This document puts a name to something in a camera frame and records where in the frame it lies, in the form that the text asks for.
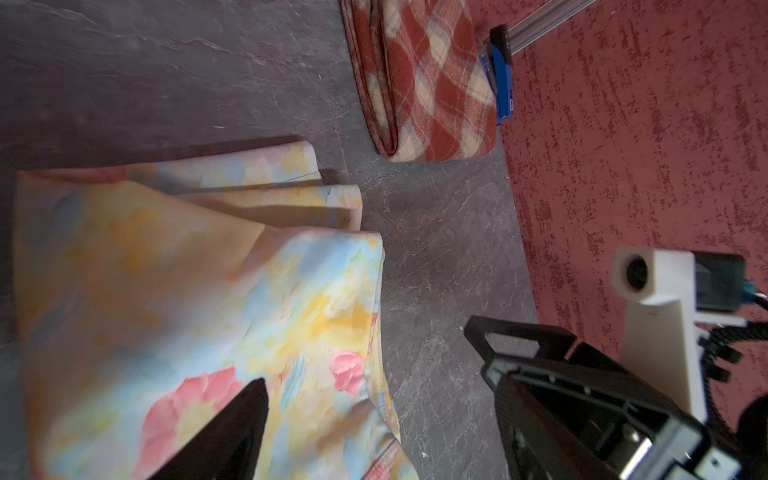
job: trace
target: red plaid fabric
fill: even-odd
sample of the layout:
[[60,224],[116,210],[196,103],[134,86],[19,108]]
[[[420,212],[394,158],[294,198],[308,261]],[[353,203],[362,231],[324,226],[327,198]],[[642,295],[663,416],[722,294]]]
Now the red plaid fabric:
[[395,162],[485,155],[496,103],[465,0],[341,0],[362,110]]

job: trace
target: red carpet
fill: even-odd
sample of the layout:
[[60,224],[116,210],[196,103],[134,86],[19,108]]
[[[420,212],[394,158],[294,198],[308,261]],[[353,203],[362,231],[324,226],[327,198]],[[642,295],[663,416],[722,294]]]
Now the red carpet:
[[[475,0],[475,24],[530,3]],[[763,0],[598,0],[515,56],[503,142],[543,323],[617,356],[621,244],[740,253],[768,290],[766,18]],[[737,348],[732,424],[768,391],[768,349]]]

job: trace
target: floral fabric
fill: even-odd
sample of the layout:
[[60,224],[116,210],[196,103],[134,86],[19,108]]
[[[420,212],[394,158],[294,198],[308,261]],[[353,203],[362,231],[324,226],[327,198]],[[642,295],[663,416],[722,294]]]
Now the floral fabric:
[[33,478],[146,478],[261,377],[255,478],[416,478],[382,368],[381,237],[311,145],[21,174],[15,209]]

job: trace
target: gray floor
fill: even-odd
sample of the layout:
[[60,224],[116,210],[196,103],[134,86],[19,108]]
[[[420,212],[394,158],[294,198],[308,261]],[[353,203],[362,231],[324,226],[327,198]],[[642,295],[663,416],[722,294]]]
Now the gray floor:
[[384,161],[362,117],[337,0],[0,1],[0,476],[25,476],[9,232],[13,171],[158,161],[300,136],[358,184],[384,237],[382,334],[422,478],[504,478],[473,313],[536,321],[501,145]]

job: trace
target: fabric fold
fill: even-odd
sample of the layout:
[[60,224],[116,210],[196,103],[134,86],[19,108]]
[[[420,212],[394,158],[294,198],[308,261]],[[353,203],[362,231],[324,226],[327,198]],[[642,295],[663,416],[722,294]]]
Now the fabric fold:
[[147,478],[262,377],[255,478],[416,478],[381,361],[381,236],[356,186],[277,188],[299,178],[319,179],[306,142],[19,175],[32,478]]
[[496,105],[465,0],[340,0],[362,111],[393,162],[490,153]]

